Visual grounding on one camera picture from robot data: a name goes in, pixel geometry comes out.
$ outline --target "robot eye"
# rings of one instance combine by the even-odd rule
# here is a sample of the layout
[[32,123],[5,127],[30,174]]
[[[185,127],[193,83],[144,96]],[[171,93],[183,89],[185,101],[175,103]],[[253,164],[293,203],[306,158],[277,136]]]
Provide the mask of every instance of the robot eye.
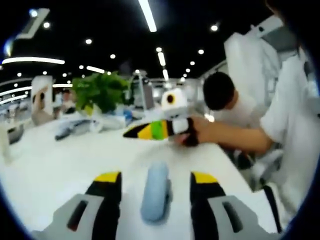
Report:
[[175,96],[172,95],[172,94],[169,94],[167,97],[166,97],[166,100],[169,104],[174,104],[175,103]]

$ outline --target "black ceiling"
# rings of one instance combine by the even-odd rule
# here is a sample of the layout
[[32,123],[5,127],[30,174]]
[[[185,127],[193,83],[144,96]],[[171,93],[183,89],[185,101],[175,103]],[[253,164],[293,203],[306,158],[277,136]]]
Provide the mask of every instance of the black ceiling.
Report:
[[[63,73],[71,73],[68,78],[92,73],[79,69],[79,65],[116,71],[123,63],[132,71],[146,70],[150,78],[163,78],[156,47],[162,48],[170,78],[181,78],[186,68],[191,69],[189,78],[197,78],[225,59],[224,41],[232,33],[244,34],[251,24],[257,25],[271,15],[258,0],[149,0],[157,26],[157,32],[149,32],[138,0],[58,2],[2,10],[1,43],[26,25],[30,8],[49,8],[45,21],[50,28],[41,26],[32,39],[15,40],[11,57],[46,57],[65,60],[65,64],[4,64],[1,82],[16,78],[17,73],[33,77],[43,71],[64,82]],[[210,31],[217,22],[219,31]],[[88,38],[91,45],[85,43]],[[198,54],[199,49],[204,50],[203,55]]]

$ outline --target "green leaves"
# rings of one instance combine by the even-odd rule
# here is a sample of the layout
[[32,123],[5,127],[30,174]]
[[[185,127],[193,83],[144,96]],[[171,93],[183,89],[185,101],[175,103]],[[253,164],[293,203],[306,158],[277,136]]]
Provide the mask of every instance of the green leaves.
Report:
[[128,89],[128,82],[116,72],[111,75],[94,73],[85,78],[74,78],[72,89],[76,93],[78,110],[96,104],[107,113],[115,110],[117,104],[124,104],[123,92]]

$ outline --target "hand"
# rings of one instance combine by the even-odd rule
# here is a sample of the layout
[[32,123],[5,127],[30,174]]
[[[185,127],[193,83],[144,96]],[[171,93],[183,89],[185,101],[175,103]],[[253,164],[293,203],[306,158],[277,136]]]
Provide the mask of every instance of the hand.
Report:
[[[196,138],[199,143],[205,142],[205,133],[207,132],[207,128],[210,122],[204,117],[192,116],[193,127],[196,131]],[[190,136],[190,133],[180,134],[173,138],[173,141],[179,145],[183,145],[186,139]]]

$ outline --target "potted plant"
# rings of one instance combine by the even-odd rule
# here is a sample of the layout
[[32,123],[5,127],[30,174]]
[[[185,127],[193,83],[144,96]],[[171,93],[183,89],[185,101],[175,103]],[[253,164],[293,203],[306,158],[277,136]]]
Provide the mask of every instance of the potted plant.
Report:
[[92,115],[96,109],[102,114],[111,113],[118,104],[126,104],[125,91],[129,89],[128,82],[113,72],[94,73],[85,78],[74,78],[72,90],[76,95],[76,108],[85,110]]

